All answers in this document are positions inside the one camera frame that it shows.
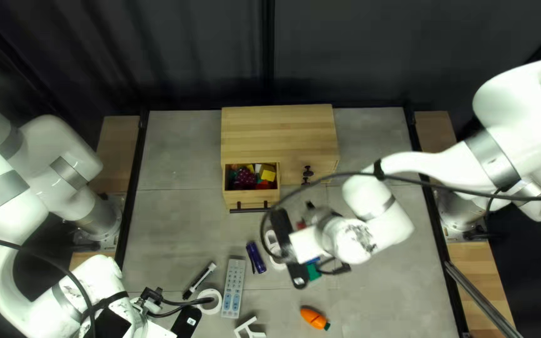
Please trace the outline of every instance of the wooden drawer cabinet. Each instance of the wooden drawer cabinet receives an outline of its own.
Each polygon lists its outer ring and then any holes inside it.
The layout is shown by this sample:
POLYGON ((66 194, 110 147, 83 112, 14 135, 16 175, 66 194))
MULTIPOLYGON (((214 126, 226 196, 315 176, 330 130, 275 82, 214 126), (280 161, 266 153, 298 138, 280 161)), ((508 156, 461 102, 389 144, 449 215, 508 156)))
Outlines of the wooden drawer cabinet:
MULTIPOLYGON (((227 209, 253 209, 265 206, 265 201, 268 206, 271 206, 279 201, 281 193, 281 185, 277 184, 276 189, 268 190, 227 190, 229 185, 229 166, 223 166, 222 177, 222 196, 225 199, 227 209)), ((281 182, 281 168, 279 163, 276 164, 276 180, 281 182)))
POLYGON ((334 173, 339 161, 331 105, 222 108, 222 193, 227 209, 263 207, 279 200, 281 185, 300 185, 305 166, 309 181, 334 173), (226 190, 227 165, 276 163, 277 189, 226 190))
POLYGON ((299 185, 302 184, 302 175, 306 171, 306 166, 310 165, 310 171, 314 173, 309 178, 309 182, 316 181, 328 174, 334 173, 338 161, 300 161, 293 160, 282 162, 281 184, 299 185))

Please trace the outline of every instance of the white plastic bracket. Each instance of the white plastic bracket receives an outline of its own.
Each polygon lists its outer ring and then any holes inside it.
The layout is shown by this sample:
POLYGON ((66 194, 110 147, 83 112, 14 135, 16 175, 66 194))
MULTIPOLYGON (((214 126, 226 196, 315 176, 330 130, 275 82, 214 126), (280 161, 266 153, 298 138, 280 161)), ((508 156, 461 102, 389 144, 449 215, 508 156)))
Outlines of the white plastic bracket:
POLYGON ((250 325, 253 324, 256 320, 257 320, 256 316, 253 316, 247 322, 241 324, 235 330, 233 330, 233 332, 235 332, 235 337, 241 338, 242 336, 241 336, 240 332, 244 331, 244 330, 247 332, 247 334, 248 334, 248 336, 250 338, 266 337, 266 333, 264 333, 264 332, 253 332, 250 329, 250 325))

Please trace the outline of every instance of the toy carrot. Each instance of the toy carrot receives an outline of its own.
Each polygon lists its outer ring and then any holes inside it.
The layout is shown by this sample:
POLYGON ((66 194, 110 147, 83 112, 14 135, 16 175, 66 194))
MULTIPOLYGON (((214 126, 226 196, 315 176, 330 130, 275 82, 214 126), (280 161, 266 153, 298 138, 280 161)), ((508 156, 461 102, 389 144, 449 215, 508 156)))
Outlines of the toy carrot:
POLYGON ((327 323, 327 319, 316 311, 310 309, 301 309, 300 315, 302 315, 304 320, 312 325, 312 327, 317 328, 318 330, 327 331, 329 326, 331 326, 330 323, 327 323))

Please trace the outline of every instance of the blue battery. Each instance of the blue battery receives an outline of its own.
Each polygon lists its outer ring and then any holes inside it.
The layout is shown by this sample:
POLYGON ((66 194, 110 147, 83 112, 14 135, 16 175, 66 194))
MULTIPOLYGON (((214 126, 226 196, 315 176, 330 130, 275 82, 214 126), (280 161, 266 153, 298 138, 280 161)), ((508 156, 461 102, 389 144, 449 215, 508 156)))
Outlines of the blue battery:
POLYGON ((256 271, 258 271, 259 274, 264 273, 266 271, 266 265, 260 256, 260 252, 258 252, 256 243, 249 242, 245 246, 245 250, 247 250, 250 261, 252 262, 252 273, 254 273, 254 267, 256 267, 256 271))

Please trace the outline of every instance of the white remote control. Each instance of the white remote control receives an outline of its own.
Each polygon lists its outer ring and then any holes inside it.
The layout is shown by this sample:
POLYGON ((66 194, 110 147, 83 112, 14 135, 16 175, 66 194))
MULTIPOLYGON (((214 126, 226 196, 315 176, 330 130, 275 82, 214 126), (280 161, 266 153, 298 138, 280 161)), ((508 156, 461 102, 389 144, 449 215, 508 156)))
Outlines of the white remote control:
POLYGON ((229 259, 221 317, 238 318, 244 289, 245 259, 229 259))

